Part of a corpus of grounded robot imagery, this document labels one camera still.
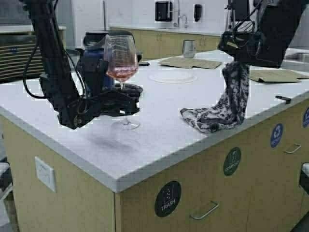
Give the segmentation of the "robot base right corner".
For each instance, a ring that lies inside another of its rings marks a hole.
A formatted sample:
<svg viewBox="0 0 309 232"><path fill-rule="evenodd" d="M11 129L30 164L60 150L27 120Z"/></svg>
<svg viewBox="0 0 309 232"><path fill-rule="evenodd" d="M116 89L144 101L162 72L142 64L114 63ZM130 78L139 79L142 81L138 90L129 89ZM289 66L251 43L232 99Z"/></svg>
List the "robot base right corner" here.
<svg viewBox="0 0 309 232"><path fill-rule="evenodd" d="M309 191L309 164L308 163L302 164L299 184L305 191L307 192Z"/></svg>

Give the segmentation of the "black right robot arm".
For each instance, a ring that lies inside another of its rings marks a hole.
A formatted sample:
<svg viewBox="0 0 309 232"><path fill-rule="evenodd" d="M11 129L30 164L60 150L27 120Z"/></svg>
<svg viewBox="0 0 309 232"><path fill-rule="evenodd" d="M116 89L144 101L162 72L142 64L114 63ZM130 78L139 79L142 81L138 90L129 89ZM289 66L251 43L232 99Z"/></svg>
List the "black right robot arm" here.
<svg viewBox="0 0 309 232"><path fill-rule="evenodd" d="M292 42L307 0L230 0L226 9L225 31L218 50L235 61L256 66L280 68Z"/></svg>

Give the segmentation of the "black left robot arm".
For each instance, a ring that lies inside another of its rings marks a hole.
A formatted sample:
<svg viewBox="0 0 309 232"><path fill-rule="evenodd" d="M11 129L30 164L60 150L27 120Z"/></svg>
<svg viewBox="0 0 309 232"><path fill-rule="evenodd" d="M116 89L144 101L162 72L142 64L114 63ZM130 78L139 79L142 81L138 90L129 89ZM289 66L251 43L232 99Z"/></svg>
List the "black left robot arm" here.
<svg viewBox="0 0 309 232"><path fill-rule="evenodd" d="M120 126L130 126L128 116L139 111L142 88L125 82L138 69L135 40L128 32L104 31L100 40L86 44L74 62L58 33L55 0L25 0L40 51L44 73L39 82L62 126L80 128L99 116L122 117Z"/></svg>

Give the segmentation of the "robot base left corner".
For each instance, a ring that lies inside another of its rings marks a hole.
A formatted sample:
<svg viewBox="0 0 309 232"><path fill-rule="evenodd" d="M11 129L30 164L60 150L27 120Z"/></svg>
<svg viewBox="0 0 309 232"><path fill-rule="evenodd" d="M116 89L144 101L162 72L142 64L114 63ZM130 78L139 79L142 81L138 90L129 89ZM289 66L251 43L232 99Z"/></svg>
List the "robot base left corner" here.
<svg viewBox="0 0 309 232"><path fill-rule="evenodd" d="M10 165L6 162L0 163L0 200L3 201L13 189L13 179Z"/></svg>

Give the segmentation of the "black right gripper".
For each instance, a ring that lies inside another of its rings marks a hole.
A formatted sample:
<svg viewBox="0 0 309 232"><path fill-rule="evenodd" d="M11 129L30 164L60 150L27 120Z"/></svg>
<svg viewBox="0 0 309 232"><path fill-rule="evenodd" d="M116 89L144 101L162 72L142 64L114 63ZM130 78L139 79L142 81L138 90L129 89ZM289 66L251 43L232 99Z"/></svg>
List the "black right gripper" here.
<svg viewBox="0 0 309 232"><path fill-rule="evenodd" d="M262 49L262 36L255 32L225 31L217 49L232 56L236 61L249 62L256 59Z"/></svg>

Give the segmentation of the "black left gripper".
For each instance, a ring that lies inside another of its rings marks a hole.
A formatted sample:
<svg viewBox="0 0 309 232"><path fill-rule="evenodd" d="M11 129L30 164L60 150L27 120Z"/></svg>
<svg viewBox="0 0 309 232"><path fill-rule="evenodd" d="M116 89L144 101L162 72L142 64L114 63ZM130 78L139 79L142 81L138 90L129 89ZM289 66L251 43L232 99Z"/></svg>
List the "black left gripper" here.
<svg viewBox="0 0 309 232"><path fill-rule="evenodd" d="M123 86L95 97L81 98L67 106L67 127L80 128L99 116L131 116L140 111L137 103L143 92L140 86Z"/></svg>

